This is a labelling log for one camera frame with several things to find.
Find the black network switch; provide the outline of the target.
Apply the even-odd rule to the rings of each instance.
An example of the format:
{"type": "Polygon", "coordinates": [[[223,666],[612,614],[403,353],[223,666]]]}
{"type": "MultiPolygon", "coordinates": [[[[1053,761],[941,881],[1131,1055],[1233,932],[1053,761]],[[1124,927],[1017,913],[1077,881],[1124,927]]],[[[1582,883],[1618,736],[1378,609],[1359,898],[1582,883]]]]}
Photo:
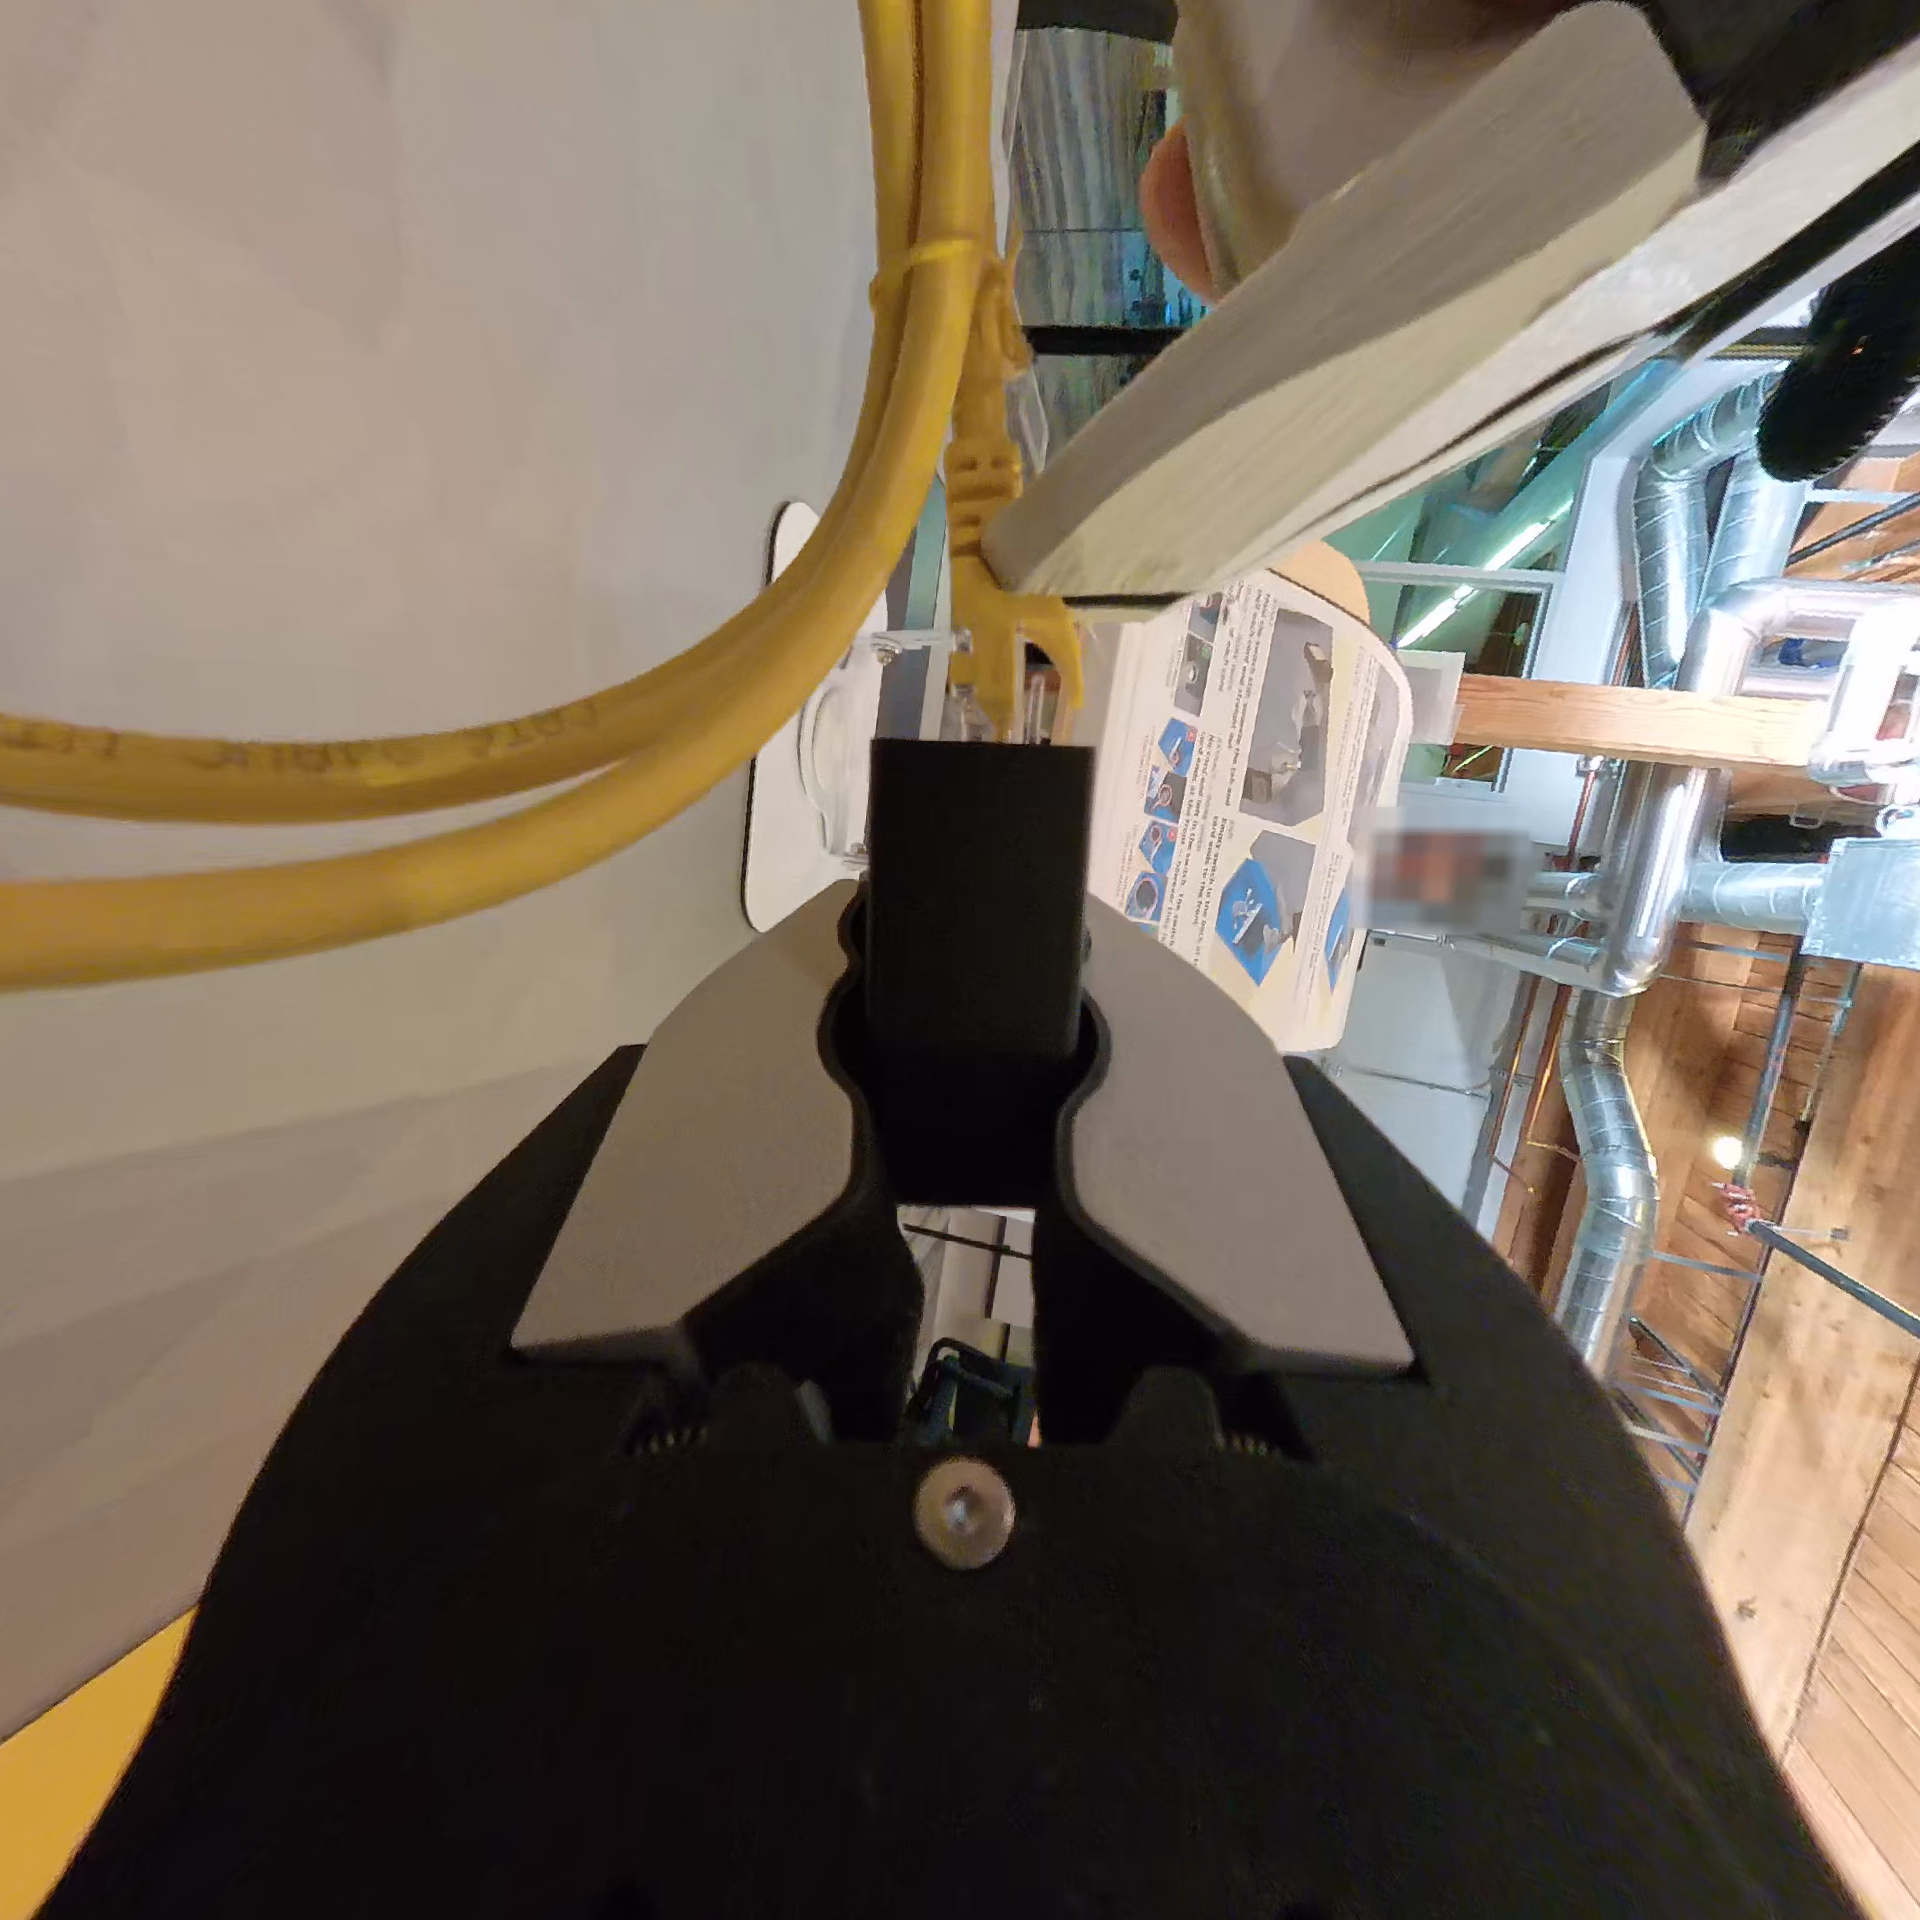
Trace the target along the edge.
{"type": "Polygon", "coordinates": [[[1084,1063],[1095,761],[881,738],[860,1086],[897,1199],[1036,1210],[1084,1063]]]}

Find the illustrated instruction sheet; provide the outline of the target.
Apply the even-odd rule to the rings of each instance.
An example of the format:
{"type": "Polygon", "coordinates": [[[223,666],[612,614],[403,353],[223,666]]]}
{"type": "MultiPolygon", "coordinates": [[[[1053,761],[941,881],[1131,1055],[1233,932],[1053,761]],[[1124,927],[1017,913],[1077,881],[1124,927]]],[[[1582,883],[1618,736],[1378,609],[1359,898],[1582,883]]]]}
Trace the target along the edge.
{"type": "Polygon", "coordinates": [[[1369,833],[1402,790],[1407,680],[1350,610],[1261,570],[1089,638],[1089,892],[1283,1049],[1342,1039],[1369,833]]]}

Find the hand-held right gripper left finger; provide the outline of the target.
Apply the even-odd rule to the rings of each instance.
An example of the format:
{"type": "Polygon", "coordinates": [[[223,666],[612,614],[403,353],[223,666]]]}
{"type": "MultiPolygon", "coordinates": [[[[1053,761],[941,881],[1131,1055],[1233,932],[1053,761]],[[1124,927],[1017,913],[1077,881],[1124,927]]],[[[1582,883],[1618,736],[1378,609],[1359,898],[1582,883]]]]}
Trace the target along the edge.
{"type": "Polygon", "coordinates": [[[713,971],[641,1055],[519,1315],[529,1360],[636,1360],[677,1396],[765,1364],[890,1440],[922,1331],[874,1116],[831,1049],[855,886],[713,971]]]}

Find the person's left hand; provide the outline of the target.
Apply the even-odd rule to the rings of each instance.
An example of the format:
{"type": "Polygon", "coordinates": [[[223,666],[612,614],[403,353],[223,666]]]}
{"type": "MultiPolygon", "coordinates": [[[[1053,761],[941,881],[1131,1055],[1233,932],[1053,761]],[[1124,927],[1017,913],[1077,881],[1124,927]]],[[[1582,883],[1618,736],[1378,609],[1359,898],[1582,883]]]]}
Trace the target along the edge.
{"type": "Polygon", "coordinates": [[[1165,274],[1195,303],[1213,306],[1220,292],[1209,265],[1187,120],[1172,123],[1147,155],[1135,198],[1146,240],[1165,274]]]}

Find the wooden beam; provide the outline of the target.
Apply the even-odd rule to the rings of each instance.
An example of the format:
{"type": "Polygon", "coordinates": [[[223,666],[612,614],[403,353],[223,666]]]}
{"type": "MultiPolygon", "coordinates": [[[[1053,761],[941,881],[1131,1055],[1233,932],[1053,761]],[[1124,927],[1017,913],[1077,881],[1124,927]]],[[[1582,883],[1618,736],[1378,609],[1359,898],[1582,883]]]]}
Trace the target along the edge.
{"type": "Polygon", "coordinates": [[[1822,728],[1822,708],[1798,702],[1466,675],[1442,738],[1451,748],[1802,772],[1822,728]]]}

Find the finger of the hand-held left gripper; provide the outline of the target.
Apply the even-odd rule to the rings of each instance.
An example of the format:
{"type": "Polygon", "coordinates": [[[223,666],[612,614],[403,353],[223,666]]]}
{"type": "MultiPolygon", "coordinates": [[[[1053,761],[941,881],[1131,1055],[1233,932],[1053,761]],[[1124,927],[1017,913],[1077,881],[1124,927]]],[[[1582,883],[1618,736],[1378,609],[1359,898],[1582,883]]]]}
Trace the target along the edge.
{"type": "Polygon", "coordinates": [[[1906,44],[1709,184],[1659,47],[1522,47],[1052,456],[988,564],[1131,606],[1279,560],[1633,369],[1915,134],[1906,44]]]}

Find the silver ventilation duct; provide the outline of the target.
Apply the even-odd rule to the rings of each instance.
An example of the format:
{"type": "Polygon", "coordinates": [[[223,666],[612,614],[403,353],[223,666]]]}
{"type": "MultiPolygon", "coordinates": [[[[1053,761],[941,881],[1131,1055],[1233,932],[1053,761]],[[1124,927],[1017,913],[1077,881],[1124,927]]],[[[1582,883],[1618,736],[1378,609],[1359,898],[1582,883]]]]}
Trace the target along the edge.
{"type": "MultiPolygon", "coordinates": [[[[1838,686],[1815,738],[1812,780],[1915,784],[1906,759],[1868,746],[1915,649],[1915,594],[1785,578],[1810,480],[1762,465],[1762,419],[1797,366],[1762,374],[1662,435],[1634,484],[1633,531],[1643,666],[1653,690],[1734,695],[1765,640],[1839,638],[1838,686]]],[[[1724,806],[1725,777],[1641,767],[1623,777],[1623,826],[1582,918],[1595,948],[1567,975],[1556,1063],[1586,1187],[1554,1319],[1607,1377],[1634,1284],[1653,1254],[1659,1179],[1625,1078],[1634,998],[1673,947],[1690,875],[1724,806]]]]}

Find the clear acrylic holder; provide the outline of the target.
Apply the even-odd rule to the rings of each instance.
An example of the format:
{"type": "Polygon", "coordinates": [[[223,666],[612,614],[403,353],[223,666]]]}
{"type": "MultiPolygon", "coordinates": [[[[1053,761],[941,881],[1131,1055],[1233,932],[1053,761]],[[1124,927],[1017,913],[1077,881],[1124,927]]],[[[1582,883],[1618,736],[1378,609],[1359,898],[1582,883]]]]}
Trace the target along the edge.
{"type": "Polygon", "coordinates": [[[868,632],[801,713],[801,782],[822,852],[857,873],[868,863],[874,746],[943,732],[950,632],[868,632]]]}

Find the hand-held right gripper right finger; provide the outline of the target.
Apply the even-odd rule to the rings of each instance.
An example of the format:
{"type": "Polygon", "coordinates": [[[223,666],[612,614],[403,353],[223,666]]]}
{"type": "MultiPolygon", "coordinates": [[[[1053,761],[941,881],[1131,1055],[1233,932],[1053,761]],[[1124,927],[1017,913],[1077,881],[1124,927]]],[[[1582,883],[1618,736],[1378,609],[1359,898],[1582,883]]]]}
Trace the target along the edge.
{"type": "Polygon", "coordinates": [[[1293,1378],[1396,1383],[1417,1355],[1287,1060],[1237,1002],[1089,900],[1090,1057],[1036,1204],[1050,1446],[1108,1439],[1139,1383],[1198,1377],[1279,1446],[1293,1378]]]}

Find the white rounded panel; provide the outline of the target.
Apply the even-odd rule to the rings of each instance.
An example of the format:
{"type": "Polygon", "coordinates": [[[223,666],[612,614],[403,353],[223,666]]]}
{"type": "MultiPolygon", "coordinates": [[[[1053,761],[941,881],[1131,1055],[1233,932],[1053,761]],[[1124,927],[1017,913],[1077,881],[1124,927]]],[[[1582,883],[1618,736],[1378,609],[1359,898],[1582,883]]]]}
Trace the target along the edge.
{"type": "MultiPolygon", "coordinates": [[[[876,596],[855,635],[891,632],[886,596],[886,593],[876,596]]],[[[801,782],[802,706],[756,752],[750,769],[741,904],[754,931],[770,931],[826,887],[861,873],[836,866],[822,852],[819,819],[801,782]]]]}

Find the yellow panel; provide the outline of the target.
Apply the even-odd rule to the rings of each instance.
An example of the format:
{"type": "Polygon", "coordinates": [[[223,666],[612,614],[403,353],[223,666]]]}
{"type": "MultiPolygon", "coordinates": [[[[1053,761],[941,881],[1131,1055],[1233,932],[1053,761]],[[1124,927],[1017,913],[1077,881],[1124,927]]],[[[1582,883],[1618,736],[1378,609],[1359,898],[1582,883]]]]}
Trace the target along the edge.
{"type": "Polygon", "coordinates": [[[190,1608],[2,1742],[2,1916],[29,1918],[61,1879],[153,1726],[190,1608]]]}

